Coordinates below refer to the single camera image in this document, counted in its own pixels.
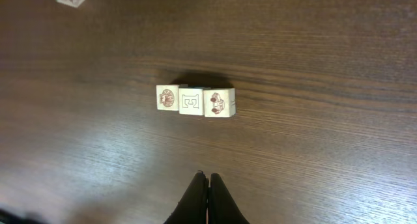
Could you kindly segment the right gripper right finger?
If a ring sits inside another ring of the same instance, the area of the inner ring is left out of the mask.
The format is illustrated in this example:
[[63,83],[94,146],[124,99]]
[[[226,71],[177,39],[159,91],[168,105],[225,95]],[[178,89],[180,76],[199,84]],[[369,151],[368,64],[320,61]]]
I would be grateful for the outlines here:
[[208,222],[210,224],[249,224],[218,173],[212,173],[210,176]]

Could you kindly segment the shell picture Q block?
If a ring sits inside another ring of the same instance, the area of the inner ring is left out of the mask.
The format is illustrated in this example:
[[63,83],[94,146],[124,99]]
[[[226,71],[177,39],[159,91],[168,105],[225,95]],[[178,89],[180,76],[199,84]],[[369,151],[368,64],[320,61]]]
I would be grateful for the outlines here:
[[156,86],[157,110],[178,111],[179,110],[179,88],[180,88],[180,85],[157,85]]

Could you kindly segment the car picture yellow block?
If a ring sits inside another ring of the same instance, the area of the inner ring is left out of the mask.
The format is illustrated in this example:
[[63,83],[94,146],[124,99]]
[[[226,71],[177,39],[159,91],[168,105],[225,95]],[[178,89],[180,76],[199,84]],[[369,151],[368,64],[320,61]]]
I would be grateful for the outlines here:
[[228,118],[237,112],[235,88],[207,89],[203,97],[206,117]]

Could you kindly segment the letter E L block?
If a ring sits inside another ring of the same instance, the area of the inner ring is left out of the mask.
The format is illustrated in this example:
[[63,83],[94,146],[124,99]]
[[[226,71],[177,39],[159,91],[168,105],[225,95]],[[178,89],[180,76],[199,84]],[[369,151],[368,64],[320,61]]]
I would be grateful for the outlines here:
[[204,115],[203,87],[179,87],[179,113],[181,115]]

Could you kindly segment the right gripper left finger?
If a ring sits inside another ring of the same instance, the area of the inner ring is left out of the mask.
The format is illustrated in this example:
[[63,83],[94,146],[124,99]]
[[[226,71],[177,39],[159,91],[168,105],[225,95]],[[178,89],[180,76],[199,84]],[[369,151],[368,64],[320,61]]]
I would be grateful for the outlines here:
[[206,224],[209,180],[198,171],[164,224]]

